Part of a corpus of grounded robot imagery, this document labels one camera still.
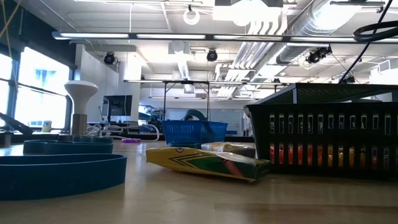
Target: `purple object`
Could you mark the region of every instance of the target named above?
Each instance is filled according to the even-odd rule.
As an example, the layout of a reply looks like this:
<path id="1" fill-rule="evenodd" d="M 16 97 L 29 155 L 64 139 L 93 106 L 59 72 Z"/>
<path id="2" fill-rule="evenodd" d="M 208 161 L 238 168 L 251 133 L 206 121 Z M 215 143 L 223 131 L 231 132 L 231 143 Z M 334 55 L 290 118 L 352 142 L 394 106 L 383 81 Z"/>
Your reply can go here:
<path id="1" fill-rule="evenodd" d="M 122 139 L 123 143 L 141 143 L 141 139 Z"/>

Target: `green and yellow box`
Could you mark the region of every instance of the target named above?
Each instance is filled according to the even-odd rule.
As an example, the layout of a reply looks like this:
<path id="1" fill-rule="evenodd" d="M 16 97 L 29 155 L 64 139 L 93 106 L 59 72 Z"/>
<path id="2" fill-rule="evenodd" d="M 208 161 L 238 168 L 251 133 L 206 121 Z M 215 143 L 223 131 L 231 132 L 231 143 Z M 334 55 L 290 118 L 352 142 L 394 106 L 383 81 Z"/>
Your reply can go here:
<path id="1" fill-rule="evenodd" d="M 172 170 L 219 175 L 250 182 L 268 174 L 270 164 L 269 161 L 252 159 L 232 152 L 178 147 L 148 149 L 146 156 L 147 162 Z"/>

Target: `window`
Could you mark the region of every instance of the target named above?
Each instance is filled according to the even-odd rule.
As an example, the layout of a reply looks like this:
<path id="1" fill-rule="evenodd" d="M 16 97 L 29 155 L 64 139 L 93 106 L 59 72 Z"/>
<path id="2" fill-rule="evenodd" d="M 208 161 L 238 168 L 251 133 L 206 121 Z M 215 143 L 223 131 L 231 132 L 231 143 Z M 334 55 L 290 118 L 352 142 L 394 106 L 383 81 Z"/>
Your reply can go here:
<path id="1" fill-rule="evenodd" d="M 42 127 L 43 121 L 52 121 L 53 128 L 64 128 L 67 99 L 64 96 L 40 93 L 19 88 L 15 118 L 31 127 Z"/>
<path id="2" fill-rule="evenodd" d="M 63 85 L 69 79 L 69 67 L 28 47 L 21 53 L 19 82 L 61 95 L 67 92 Z"/>
<path id="3" fill-rule="evenodd" d="M 11 78 L 12 59 L 0 54 L 0 112 L 7 113 L 7 104 L 9 96 L 8 80 Z M 3 127 L 5 122 L 0 119 L 0 127 Z"/>
<path id="4" fill-rule="evenodd" d="M 53 128 L 64 128 L 67 93 L 63 85 L 69 71 L 66 65 L 26 47 L 21 53 L 15 119 L 30 127 L 52 121 Z"/>

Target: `fluorescent light fixture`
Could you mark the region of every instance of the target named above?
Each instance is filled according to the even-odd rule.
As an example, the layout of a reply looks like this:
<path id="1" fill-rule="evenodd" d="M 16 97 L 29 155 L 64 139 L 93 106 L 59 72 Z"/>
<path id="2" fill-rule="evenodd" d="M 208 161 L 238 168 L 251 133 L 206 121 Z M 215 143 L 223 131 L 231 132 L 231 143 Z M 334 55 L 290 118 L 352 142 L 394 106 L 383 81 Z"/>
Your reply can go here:
<path id="1" fill-rule="evenodd" d="M 209 82 L 210 84 L 242 85 L 244 82 Z"/>
<path id="2" fill-rule="evenodd" d="M 75 0 L 76 2 L 103 2 L 103 3 L 134 3 L 134 4 L 171 4 L 171 5 L 184 5 L 184 4 L 192 4 L 192 5 L 202 5 L 201 1 L 154 1 L 154 0 Z"/>
<path id="3" fill-rule="evenodd" d="M 128 39 L 129 34 L 112 34 L 112 33 L 60 33 L 63 38 L 110 38 L 110 39 Z"/>
<path id="4" fill-rule="evenodd" d="M 329 47 L 329 44 L 316 44 L 316 43 L 287 43 L 289 47 Z"/>
<path id="5" fill-rule="evenodd" d="M 215 40 L 251 40 L 251 41 L 281 41 L 282 37 L 263 35 L 214 35 Z"/>
<path id="6" fill-rule="evenodd" d="M 137 34 L 138 39 L 183 39 L 204 40 L 206 35 L 197 34 Z"/>
<path id="7" fill-rule="evenodd" d="M 262 83 L 262 82 L 250 82 L 248 85 L 275 85 L 278 83 Z"/>
<path id="8" fill-rule="evenodd" d="M 130 82 L 130 83 L 163 83 L 162 80 L 124 80 L 124 82 Z"/>
<path id="9" fill-rule="evenodd" d="M 164 99 L 164 97 L 163 96 L 150 96 L 149 99 Z M 166 96 L 166 99 L 176 99 L 176 97 Z"/>
<path id="10" fill-rule="evenodd" d="M 387 38 L 374 41 L 373 43 L 398 43 L 398 38 Z"/>
<path id="11" fill-rule="evenodd" d="M 291 37 L 290 41 L 292 42 L 350 42 L 357 43 L 352 37 Z"/>
<path id="12" fill-rule="evenodd" d="M 164 99 L 164 96 L 150 96 L 150 99 Z M 207 100 L 207 98 L 200 97 L 172 97 L 166 96 L 166 99 L 175 99 L 175 100 Z M 209 98 L 209 100 L 260 100 L 260 99 L 252 99 L 252 98 Z"/>

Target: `black wire basket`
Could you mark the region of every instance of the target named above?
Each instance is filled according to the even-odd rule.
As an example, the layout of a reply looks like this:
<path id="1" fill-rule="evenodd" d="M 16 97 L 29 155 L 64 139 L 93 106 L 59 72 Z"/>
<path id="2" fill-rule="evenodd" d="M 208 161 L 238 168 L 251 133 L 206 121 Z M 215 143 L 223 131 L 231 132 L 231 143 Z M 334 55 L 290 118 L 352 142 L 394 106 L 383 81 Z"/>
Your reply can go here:
<path id="1" fill-rule="evenodd" d="M 391 177 L 398 103 L 247 105 L 259 159 L 274 172 Z"/>

